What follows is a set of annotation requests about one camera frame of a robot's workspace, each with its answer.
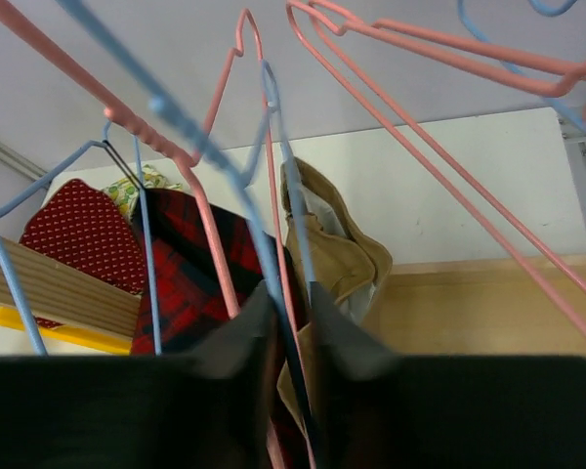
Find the red white polka-dot skirt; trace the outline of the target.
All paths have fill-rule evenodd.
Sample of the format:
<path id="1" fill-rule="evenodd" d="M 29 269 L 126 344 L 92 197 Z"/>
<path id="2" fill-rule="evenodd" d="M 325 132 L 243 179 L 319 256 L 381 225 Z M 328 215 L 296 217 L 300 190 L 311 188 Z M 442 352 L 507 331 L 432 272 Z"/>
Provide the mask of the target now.
<path id="1" fill-rule="evenodd" d="M 106 194 L 80 179 L 51 196 L 20 244 L 133 295 L 147 283 L 144 254 L 127 221 Z"/>

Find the pink hanger with lemon skirt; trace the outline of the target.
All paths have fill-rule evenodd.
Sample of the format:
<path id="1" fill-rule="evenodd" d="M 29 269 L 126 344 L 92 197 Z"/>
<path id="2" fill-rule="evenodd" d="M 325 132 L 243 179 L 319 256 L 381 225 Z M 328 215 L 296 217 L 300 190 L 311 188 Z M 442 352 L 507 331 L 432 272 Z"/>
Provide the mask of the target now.
<path id="1" fill-rule="evenodd" d="M 237 304 L 230 272 L 225 263 L 223 247 L 210 205 L 203 187 L 192 172 L 194 166 L 190 167 L 181 161 L 183 156 L 193 156 L 195 152 L 188 153 L 158 133 L 8 1 L 0 1 L 0 22 L 48 62 L 103 103 L 105 105 L 105 116 L 110 122 L 131 133 L 135 140 L 139 141 L 139 144 L 145 144 L 175 162 L 177 168 L 194 191 L 227 306 L 231 310 L 235 309 Z M 277 305 L 271 294 L 270 296 L 274 301 L 275 315 L 280 326 Z"/>

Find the blue hanger with tan skirt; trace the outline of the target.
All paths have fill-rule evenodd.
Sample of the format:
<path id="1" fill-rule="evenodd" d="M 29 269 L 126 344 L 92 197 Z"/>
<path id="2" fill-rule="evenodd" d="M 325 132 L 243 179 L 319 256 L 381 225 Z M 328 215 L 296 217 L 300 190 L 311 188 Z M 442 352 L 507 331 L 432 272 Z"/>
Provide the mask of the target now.
<path id="1" fill-rule="evenodd" d="M 276 202 L 276 187 L 270 124 L 281 120 L 280 99 L 277 83 L 270 64 L 265 61 L 263 44 L 259 28 L 249 9 L 241 11 L 235 30 L 235 43 L 230 48 L 222 75 L 219 79 L 212 105 L 203 125 L 198 125 L 180 102 L 147 70 L 143 64 L 122 44 L 114 33 L 81 1 L 61 1 L 59 5 L 73 17 L 104 49 L 109 52 L 150 95 L 149 108 L 167 125 L 177 130 L 188 142 L 194 145 L 193 156 L 183 156 L 181 161 L 188 166 L 195 166 L 201 158 L 223 172 L 230 185 L 236 191 L 249 218 L 249 230 L 257 250 L 269 293 L 277 305 L 280 330 L 284 338 L 286 363 L 291 373 L 294 395 L 301 411 L 302 428 L 305 431 L 309 463 L 312 468 L 320 468 L 321 444 L 317 436 L 316 423 L 310 406 L 307 391 L 306 371 L 301 359 L 297 322 L 293 295 L 289 284 L 290 276 L 284 255 L 281 235 L 275 237 L 275 247 L 268 246 L 267 234 L 259 209 L 250 197 L 248 187 L 252 184 L 258 158 L 262 151 L 266 153 L 270 192 L 272 202 Z M 236 167 L 231 159 L 210 138 L 215 116 L 230 77 L 233 60 L 244 55 L 243 27 L 249 25 L 254 36 L 257 59 L 261 70 L 261 88 L 263 94 L 263 115 L 256 137 L 248 154 L 244 169 Z"/>

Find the lemon print skirt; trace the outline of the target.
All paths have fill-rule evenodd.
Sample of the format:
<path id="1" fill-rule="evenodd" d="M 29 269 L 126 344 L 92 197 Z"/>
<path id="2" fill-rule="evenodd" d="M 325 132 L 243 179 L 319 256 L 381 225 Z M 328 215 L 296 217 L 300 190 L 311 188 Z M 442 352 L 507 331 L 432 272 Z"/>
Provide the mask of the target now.
<path id="1" fill-rule="evenodd" d="M 144 186 L 147 189 L 167 189 L 180 192 L 183 190 L 181 184 L 171 183 L 166 176 L 150 164 L 142 167 L 142 173 L 144 176 Z M 124 177 L 103 188 L 102 192 L 111 199 L 120 214 L 126 220 L 130 220 L 138 205 L 140 190 L 127 177 Z"/>

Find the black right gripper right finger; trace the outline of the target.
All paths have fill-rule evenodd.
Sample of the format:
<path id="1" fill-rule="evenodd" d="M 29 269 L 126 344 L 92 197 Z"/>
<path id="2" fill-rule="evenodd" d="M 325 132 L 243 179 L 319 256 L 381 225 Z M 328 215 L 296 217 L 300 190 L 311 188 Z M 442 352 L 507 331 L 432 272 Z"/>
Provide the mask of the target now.
<path id="1" fill-rule="evenodd" d="M 402 355 L 310 286 L 320 468 L 586 468 L 586 359 Z"/>

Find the tan brown skirt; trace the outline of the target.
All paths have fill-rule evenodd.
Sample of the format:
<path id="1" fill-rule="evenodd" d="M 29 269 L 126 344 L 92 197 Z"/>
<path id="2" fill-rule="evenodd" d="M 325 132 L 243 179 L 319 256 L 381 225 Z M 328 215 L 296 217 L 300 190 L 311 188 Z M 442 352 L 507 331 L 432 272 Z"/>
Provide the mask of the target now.
<path id="1" fill-rule="evenodd" d="M 384 245 L 362 232 L 336 186 L 308 162 L 298 157 L 293 161 L 301 181 L 297 194 L 302 198 L 315 280 L 331 294 L 343 316 L 367 330 L 377 331 L 384 291 L 393 267 L 392 255 Z M 281 206 L 286 212 L 288 225 L 285 247 L 292 256 L 296 277 L 304 286 L 284 168 L 282 163 Z M 310 394 L 314 384 L 310 326 L 302 327 L 297 338 Z M 288 364 L 279 373 L 277 391 L 297 427 L 306 436 Z"/>

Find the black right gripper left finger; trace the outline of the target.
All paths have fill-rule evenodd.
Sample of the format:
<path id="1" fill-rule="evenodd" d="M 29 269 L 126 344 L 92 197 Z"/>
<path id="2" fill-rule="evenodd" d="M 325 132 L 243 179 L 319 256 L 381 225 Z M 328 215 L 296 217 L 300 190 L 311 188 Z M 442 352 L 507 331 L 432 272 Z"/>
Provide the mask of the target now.
<path id="1" fill-rule="evenodd" d="M 190 350 L 0 357 L 0 468 L 265 468 L 276 327 L 255 288 Z"/>

